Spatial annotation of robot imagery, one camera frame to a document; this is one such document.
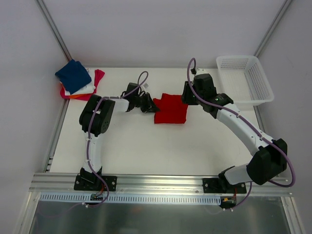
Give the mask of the red t shirt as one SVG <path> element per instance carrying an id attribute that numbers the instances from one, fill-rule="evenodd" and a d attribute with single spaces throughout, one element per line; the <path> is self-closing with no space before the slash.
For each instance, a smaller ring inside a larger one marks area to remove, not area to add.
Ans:
<path id="1" fill-rule="evenodd" d="M 154 124 L 184 124 L 188 105 L 184 104 L 181 95 L 163 93 L 161 99 L 153 99 L 159 109 L 154 115 Z"/>

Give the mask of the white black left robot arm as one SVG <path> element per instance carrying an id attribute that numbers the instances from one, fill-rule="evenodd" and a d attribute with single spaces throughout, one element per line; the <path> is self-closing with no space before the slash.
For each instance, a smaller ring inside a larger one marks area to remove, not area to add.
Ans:
<path id="1" fill-rule="evenodd" d="M 143 113 L 160 111 L 150 94 L 132 82 L 120 97 L 91 95 L 87 101 L 79 117 L 79 124 L 82 126 L 86 140 L 86 161 L 80 170 L 80 176 L 90 190 L 97 190 L 102 184 L 101 144 L 113 113 L 129 112 L 134 108 L 139 108 Z"/>

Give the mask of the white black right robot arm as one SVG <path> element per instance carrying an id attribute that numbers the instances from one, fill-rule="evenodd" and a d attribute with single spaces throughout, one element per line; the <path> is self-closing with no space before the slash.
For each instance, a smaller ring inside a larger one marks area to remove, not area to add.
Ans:
<path id="1" fill-rule="evenodd" d="M 263 185 L 286 170 L 286 142 L 271 138 L 248 122 L 227 94 L 216 91 L 210 74 L 199 74 L 193 80 L 185 81 L 181 100 L 184 104 L 200 105 L 227 126 L 252 156 L 249 163 L 219 173 L 217 184 L 222 192 L 230 193 L 236 185 L 245 182 Z"/>

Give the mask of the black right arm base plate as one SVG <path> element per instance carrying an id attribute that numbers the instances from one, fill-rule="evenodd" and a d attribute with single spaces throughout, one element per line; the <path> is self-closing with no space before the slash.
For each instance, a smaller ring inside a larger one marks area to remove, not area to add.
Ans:
<path id="1" fill-rule="evenodd" d="M 231 185 L 229 183 L 222 184 L 219 178 L 203 178 L 202 179 L 203 192 L 206 194 L 246 194 L 245 183 L 238 183 Z"/>

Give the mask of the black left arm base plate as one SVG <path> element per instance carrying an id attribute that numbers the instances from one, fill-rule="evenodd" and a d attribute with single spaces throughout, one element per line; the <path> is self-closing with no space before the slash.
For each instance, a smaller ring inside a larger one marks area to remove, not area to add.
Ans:
<path id="1" fill-rule="evenodd" d="M 100 191 L 102 189 L 102 186 L 104 186 L 104 191 L 107 191 L 107 188 L 105 187 L 105 184 L 97 177 L 95 177 L 95 183 L 90 182 L 86 179 L 84 179 L 80 174 L 76 176 L 75 183 L 74 183 L 74 190 L 75 191 Z M 117 176 L 108 176 L 108 175 L 102 175 L 101 178 L 106 182 L 108 185 L 108 190 L 110 192 L 116 191 L 117 186 Z"/>

